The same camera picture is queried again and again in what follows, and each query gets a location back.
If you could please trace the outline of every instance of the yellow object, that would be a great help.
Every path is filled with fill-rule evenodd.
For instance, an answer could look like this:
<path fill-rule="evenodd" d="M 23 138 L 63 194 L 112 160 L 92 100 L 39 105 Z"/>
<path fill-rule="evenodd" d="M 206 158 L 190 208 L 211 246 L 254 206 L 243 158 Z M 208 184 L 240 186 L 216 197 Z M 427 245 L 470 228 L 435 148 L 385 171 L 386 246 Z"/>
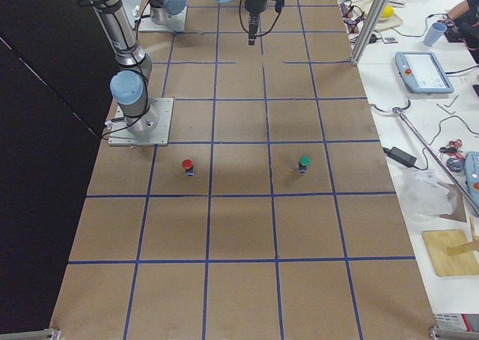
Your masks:
<path fill-rule="evenodd" d="M 394 8 L 386 5 L 381 13 L 381 18 L 391 18 L 394 15 Z"/>

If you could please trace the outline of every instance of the black power adapter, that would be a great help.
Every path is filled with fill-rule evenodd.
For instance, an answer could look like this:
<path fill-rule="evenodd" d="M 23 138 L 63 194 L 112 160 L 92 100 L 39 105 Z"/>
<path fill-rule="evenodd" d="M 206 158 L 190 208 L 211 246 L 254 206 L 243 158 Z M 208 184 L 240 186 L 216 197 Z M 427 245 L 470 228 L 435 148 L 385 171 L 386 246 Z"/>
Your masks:
<path fill-rule="evenodd" d="M 396 160 L 408 168 L 414 167 L 417 160 L 417 158 L 396 147 L 392 147 L 391 149 L 383 148 L 382 151 L 384 151 L 389 158 Z"/>

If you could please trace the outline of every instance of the red object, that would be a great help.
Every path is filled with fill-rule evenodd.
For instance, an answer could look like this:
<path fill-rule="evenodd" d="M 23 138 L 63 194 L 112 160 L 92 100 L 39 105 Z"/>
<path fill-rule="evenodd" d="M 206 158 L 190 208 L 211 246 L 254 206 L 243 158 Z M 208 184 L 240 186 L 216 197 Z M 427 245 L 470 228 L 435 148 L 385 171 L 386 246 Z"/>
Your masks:
<path fill-rule="evenodd" d="M 182 163 L 181 166 L 185 170 L 190 170 L 193 167 L 193 161 L 190 159 L 185 159 Z"/>

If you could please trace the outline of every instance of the white mounting plate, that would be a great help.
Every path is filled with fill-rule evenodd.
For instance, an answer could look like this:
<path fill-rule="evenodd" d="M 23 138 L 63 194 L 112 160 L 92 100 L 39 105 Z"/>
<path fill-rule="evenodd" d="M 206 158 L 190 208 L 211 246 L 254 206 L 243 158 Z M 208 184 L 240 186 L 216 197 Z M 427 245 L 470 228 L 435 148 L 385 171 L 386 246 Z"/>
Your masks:
<path fill-rule="evenodd" d="M 151 106 L 158 114 L 158 125 L 148 137 L 138 138 L 128 129 L 120 130 L 109 136 L 108 143 L 111 146 L 133 146 L 133 145 L 168 145 L 168 137 L 170 135 L 171 116 L 173 114 L 173 98 L 153 98 Z M 123 112 L 118 107 L 115 113 L 116 118 L 122 118 Z M 123 121 L 114 123 L 112 131 L 125 127 Z"/>
<path fill-rule="evenodd" d="M 159 33 L 183 32 L 185 31 L 187 10 L 188 6 L 176 16 L 166 16 L 167 25 L 156 24 L 153 23 L 150 18 L 144 18 L 141 20 L 139 31 L 155 31 Z M 144 13 L 150 13 L 150 5 L 146 7 Z"/>

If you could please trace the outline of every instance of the black backdrop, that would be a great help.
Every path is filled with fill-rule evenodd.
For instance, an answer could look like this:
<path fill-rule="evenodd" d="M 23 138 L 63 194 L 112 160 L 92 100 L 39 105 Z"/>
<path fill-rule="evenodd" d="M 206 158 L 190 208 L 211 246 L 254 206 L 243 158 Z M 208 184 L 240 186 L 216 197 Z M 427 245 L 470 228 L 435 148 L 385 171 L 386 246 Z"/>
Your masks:
<path fill-rule="evenodd" d="M 49 327 L 118 71 L 76 0 L 0 0 L 0 333 Z"/>

